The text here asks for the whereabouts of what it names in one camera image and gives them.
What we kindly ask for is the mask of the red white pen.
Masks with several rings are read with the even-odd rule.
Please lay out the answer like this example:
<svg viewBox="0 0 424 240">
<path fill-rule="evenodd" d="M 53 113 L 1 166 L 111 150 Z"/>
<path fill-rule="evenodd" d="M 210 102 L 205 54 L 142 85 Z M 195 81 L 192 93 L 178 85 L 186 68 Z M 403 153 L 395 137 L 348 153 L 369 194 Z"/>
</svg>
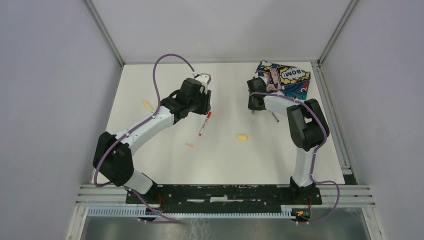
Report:
<svg viewBox="0 0 424 240">
<path fill-rule="evenodd" d="M 203 122 L 203 124 L 202 124 L 202 126 L 201 126 L 201 129 L 200 129 L 200 131 L 199 131 L 199 133 L 198 133 L 198 135 L 199 135 L 199 136 L 202 136 L 202 134 L 203 134 L 203 132 L 204 132 L 204 130 L 205 130 L 205 127 L 206 127 L 206 125 L 207 125 L 207 122 L 208 122 L 208 120 L 210 119 L 211 115 L 212 115 L 212 112 L 211 112 L 211 111 L 209 111 L 209 112 L 207 113 L 206 118 L 205 118 L 205 120 L 204 120 L 204 122 Z"/>
</svg>

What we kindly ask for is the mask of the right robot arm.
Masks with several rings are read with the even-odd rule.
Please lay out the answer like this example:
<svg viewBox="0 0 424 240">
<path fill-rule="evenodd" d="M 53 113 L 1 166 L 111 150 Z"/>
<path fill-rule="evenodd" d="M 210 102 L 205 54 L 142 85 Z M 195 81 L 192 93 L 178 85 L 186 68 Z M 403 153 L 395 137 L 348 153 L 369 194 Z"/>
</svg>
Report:
<svg viewBox="0 0 424 240">
<path fill-rule="evenodd" d="M 296 160 L 293 175 L 290 177 L 289 199 L 302 204 L 309 198 L 314 186 L 312 175 L 317 151 L 330 135 L 328 123 L 319 102 L 314 99 L 301 100 L 271 93 L 260 77 L 248 80 L 248 109 L 270 111 L 287 118 L 291 140 L 296 146 Z"/>
</svg>

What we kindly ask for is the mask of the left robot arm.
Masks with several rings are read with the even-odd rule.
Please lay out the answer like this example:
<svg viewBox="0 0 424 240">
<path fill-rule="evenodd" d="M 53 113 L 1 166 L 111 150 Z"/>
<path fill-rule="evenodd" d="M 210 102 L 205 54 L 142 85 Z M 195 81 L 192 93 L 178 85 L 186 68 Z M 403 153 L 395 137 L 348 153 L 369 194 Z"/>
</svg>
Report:
<svg viewBox="0 0 424 240">
<path fill-rule="evenodd" d="M 152 187 L 155 182 L 135 170 L 133 155 L 147 141 L 186 118 L 189 113 L 207 115 L 211 109 L 212 92 L 208 88 L 211 80 L 206 73 L 186 78 L 180 89 L 162 99 L 159 108 L 144 119 L 115 134 L 102 133 L 92 164 L 95 174 L 102 174 L 117 187 L 125 186 L 137 191 L 137 196 L 145 204 L 153 203 L 157 198 L 157 190 Z"/>
</svg>

